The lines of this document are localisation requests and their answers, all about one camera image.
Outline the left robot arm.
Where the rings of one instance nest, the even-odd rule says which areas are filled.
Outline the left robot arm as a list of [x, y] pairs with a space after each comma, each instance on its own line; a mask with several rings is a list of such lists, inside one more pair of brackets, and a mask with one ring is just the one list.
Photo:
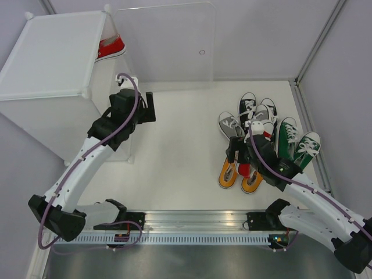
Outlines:
[[122, 89], [109, 97], [110, 106], [93, 122], [87, 137], [61, 178], [43, 195], [33, 195], [28, 206], [40, 223], [39, 236], [47, 228], [64, 241], [76, 239], [89, 227], [121, 230], [127, 223], [127, 208], [114, 199], [93, 205], [78, 202], [100, 167], [129, 140], [137, 125], [156, 120], [153, 93], [142, 96]]

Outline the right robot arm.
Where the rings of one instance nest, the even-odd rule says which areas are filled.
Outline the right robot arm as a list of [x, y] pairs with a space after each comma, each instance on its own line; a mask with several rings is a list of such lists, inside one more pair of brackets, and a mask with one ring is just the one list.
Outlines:
[[289, 202], [276, 200], [266, 209], [269, 228], [284, 226], [307, 235], [326, 246], [353, 273], [371, 267], [371, 219], [335, 200], [294, 162], [278, 157], [264, 135], [231, 137], [226, 155], [229, 162], [249, 163], [268, 185], [308, 208], [300, 213]]

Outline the transparent cabinet door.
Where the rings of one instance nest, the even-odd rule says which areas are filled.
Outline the transparent cabinet door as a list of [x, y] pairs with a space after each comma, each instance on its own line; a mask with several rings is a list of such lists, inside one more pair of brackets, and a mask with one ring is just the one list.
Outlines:
[[114, 20], [142, 87], [209, 88], [216, 8], [210, 2], [119, 9]]

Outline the red sneaker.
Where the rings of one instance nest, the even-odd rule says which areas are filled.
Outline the red sneaker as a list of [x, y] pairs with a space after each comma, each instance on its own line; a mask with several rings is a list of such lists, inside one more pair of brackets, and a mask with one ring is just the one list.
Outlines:
[[[268, 144], [272, 142], [274, 124], [271, 121], [268, 121], [262, 124], [264, 125], [264, 129], [265, 129], [264, 134], [254, 135], [253, 140], [254, 140], [256, 149], [260, 153], [262, 159], [265, 159], [262, 149], [268, 146]], [[251, 138], [250, 138], [250, 144], [248, 145], [248, 148], [249, 148], [249, 153], [251, 155], [251, 162], [250, 163], [235, 162], [236, 172], [242, 175], [243, 177], [249, 177], [254, 170], [256, 170], [260, 174], [264, 174], [264, 175], [268, 174], [269, 171], [264, 167], [264, 164], [259, 160], [253, 148]]]
[[124, 54], [126, 51], [126, 45], [119, 34], [116, 34], [110, 38], [101, 40], [99, 42], [98, 54], [95, 62], [101, 60], [115, 58]]

